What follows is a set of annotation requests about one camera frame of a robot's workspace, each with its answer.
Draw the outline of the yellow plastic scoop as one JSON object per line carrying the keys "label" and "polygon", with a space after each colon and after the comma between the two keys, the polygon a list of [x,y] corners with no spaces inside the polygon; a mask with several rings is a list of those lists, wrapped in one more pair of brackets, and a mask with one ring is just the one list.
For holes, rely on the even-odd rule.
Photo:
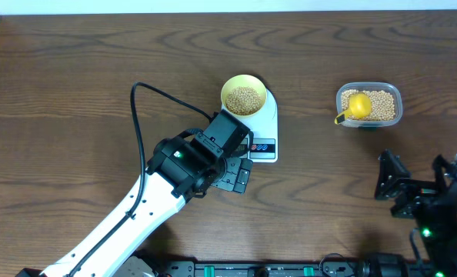
{"label": "yellow plastic scoop", "polygon": [[351,116],[357,119],[369,116],[372,112],[372,101],[364,93],[351,95],[349,98],[349,107],[343,112],[339,113],[335,118],[335,124],[342,124],[347,118]]}

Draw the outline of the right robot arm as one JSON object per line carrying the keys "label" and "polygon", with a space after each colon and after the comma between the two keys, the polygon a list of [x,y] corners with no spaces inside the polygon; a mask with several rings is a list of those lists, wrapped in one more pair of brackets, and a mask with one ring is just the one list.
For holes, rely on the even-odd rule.
{"label": "right robot arm", "polygon": [[419,271],[425,276],[457,276],[457,154],[453,161],[438,155],[432,162],[435,179],[415,180],[397,155],[379,155],[376,200],[394,199],[392,217],[415,220],[431,269],[422,265],[413,246]]}

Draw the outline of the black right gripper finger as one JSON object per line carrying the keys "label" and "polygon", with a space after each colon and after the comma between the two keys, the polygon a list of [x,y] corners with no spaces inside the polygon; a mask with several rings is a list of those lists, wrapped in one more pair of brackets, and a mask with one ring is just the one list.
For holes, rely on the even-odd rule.
{"label": "black right gripper finger", "polygon": [[395,198],[401,192],[401,183],[409,179],[411,173],[401,163],[397,155],[388,149],[379,155],[379,177],[375,188],[375,200]]}
{"label": "black right gripper finger", "polygon": [[435,186],[438,189],[448,189],[455,177],[455,166],[442,155],[437,155],[432,162],[435,176]]}

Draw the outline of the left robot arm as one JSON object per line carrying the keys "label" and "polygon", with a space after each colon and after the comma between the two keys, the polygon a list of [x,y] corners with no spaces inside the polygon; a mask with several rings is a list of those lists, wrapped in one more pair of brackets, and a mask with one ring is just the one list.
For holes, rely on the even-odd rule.
{"label": "left robot arm", "polygon": [[110,276],[138,248],[205,262],[404,253],[411,223],[373,198],[378,153],[376,140],[289,140],[277,162],[254,166],[244,195],[210,189],[203,199],[177,198],[150,176],[73,250],[30,274]]}

